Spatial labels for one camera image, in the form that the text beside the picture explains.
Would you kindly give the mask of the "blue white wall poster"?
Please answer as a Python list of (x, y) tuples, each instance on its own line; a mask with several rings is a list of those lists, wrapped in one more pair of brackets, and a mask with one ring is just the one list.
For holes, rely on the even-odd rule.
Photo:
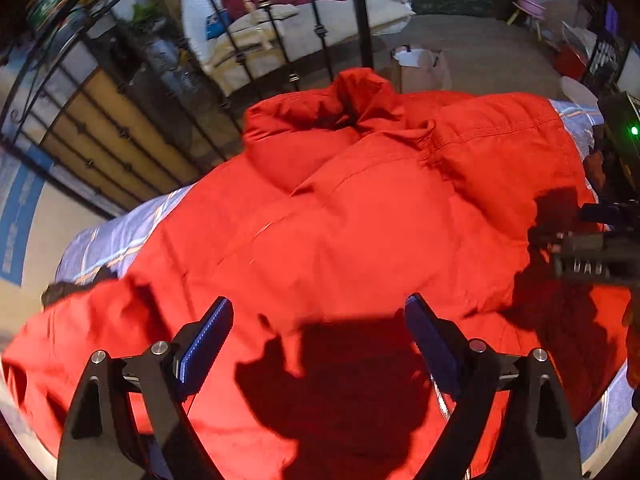
[(1, 151), (1, 278), (17, 286), (23, 281), (29, 233), (43, 185), (42, 177)]

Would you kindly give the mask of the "white bed with bedding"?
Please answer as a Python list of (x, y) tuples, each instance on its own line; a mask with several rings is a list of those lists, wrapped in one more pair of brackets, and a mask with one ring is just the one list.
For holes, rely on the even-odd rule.
[(358, 35), (352, 0), (181, 0), (191, 50), (225, 96)]

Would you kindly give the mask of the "brown paper shopping bag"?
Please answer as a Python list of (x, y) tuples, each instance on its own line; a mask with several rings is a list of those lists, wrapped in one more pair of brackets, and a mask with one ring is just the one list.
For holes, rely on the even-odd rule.
[(390, 51), (390, 80), (401, 94), (452, 89), (445, 52), (410, 44)]

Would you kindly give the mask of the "black quilted folded jacket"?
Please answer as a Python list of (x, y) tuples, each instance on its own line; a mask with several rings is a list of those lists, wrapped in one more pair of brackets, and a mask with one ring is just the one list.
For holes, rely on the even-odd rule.
[(101, 266), (94, 278), (85, 284), (76, 284), (72, 282), (51, 283), (41, 295), (41, 304), (43, 309), (50, 308), (56, 302), (76, 294), (76, 292), (86, 292), (101, 282), (116, 280), (117, 274), (108, 266)]

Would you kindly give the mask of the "black iron railing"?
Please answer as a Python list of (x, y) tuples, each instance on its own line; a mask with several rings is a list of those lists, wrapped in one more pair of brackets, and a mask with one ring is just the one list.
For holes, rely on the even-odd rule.
[(198, 180), (239, 149), (244, 110), (332, 78), (340, 50), (407, 0), (352, 0), (358, 35), (225, 96), (182, 27), (181, 0), (1, 0), (1, 147), (71, 200), (111, 218)]

